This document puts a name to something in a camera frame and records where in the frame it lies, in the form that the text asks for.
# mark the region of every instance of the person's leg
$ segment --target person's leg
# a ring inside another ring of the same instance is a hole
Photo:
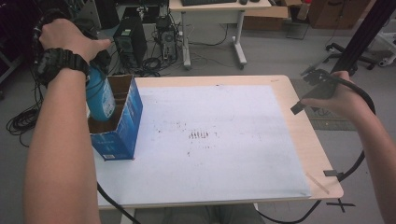
[[[221,224],[263,224],[253,203],[218,206]]]
[[[210,224],[213,206],[165,208],[163,224]]]

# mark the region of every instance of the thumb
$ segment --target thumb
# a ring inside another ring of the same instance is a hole
[[[326,100],[306,98],[306,99],[302,99],[301,103],[303,105],[308,105],[308,106],[312,106],[312,107],[319,107],[319,108],[326,107]]]
[[[96,46],[98,47],[99,51],[107,49],[110,47],[111,41],[109,39],[99,39],[94,40]]]

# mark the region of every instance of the wooden tabletop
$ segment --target wooden tabletop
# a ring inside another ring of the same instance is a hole
[[[290,136],[303,166],[310,199],[340,198],[344,191],[336,177],[328,177],[324,170],[332,166],[305,112],[293,115],[290,108],[298,102],[297,94],[286,76],[227,76],[227,77],[143,77],[138,87],[187,87],[208,85],[270,85],[290,130]]]
[[[171,11],[208,11],[208,10],[246,10],[246,9],[260,9],[270,7],[271,4],[267,0],[261,0],[260,2],[248,1],[246,5],[241,5],[239,0],[234,3],[222,3],[222,4],[209,4],[200,6],[188,6],[183,7],[181,0],[170,0],[169,9]]]

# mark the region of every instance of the person's left hand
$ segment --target person's left hand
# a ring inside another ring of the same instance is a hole
[[[110,46],[109,39],[91,40],[83,35],[73,22],[65,19],[57,19],[44,25],[39,40],[44,49],[69,49],[87,63],[96,57],[99,51]]]

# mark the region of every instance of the desk leg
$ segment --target desk leg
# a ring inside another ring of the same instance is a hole
[[[181,12],[181,31],[183,32],[183,63],[184,67],[187,70],[191,69],[191,60],[190,60],[190,49],[189,49],[189,39],[187,38],[186,33],[186,22],[184,17],[186,16],[186,12]]]
[[[125,208],[125,211],[134,217],[134,208]],[[133,224],[133,222],[125,215],[122,215],[120,224]]]
[[[245,64],[247,64],[247,59],[245,58],[244,51],[242,51],[240,39],[242,33],[242,25],[244,24],[245,11],[239,11],[238,15],[238,25],[236,27],[236,36],[233,36],[233,45],[235,46],[236,54],[238,55],[239,62],[241,63],[241,68],[243,69]]]

